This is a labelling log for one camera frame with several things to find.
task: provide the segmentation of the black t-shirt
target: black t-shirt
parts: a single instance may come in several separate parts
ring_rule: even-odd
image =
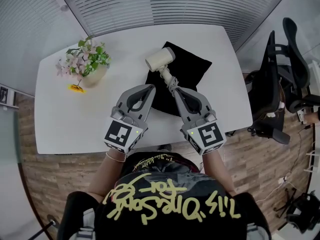
[[[84,192],[69,194],[57,239],[68,240],[83,227],[83,212],[90,208],[97,240],[194,233],[245,240],[252,223],[271,239],[266,219],[249,193],[231,197],[218,181],[176,153],[129,156],[120,179],[101,203]]]

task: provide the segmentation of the flower pot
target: flower pot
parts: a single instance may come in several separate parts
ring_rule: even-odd
[[[85,88],[95,87],[98,84],[98,82],[101,80],[101,78],[104,77],[108,68],[109,68],[109,65],[99,64],[98,68],[95,71],[91,72],[81,80],[81,84],[83,85],[83,87]]]

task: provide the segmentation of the potted plant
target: potted plant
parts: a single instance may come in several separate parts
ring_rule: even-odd
[[[103,42],[97,45],[94,40],[87,37],[80,40],[78,48],[66,51],[66,60],[59,59],[55,65],[57,76],[70,75],[83,83],[84,87],[94,87],[106,74],[111,58],[105,51]]]

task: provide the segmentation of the wooden floor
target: wooden floor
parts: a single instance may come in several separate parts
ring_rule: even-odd
[[[47,215],[62,219],[67,195],[73,191],[85,191],[104,159],[103,154],[85,155],[43,155],[37,153],[34,125],[34,99],[18,95],[19,135],[23,171],[32,201],[44,224]],[[304,127],[298,122],[296,114],[285,114],[284,132],[291,136],[289,145],[282,145],[273,139],[251,137],[246,129],[236,132],[227,138],[227,143],[220,149],[225,165],[232,174],[236,190],[251,193],[256,200],[267,197],[279,186],[278,179],[291,170],[288,180],[300,191],[305,191],[309,173],[304,172],[309,159],[305,155],[310,151],[313,142],[313,130],[298,131]],[[202,162],[188,142],[173,144],[173,151],[192,160],[196,165]],[[274,208],[286,202],[285,188],[287,184],[276,190],[268,199],[258,202],[264,213],[270,230],[274,232],[285,220],[276,218]],[[56,230],[49,229],[53,239]]]

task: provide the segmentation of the picture frame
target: picture frame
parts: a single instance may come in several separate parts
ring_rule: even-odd
[[[8,89],[3,86],[0,87],[0,103],[7,104]]]

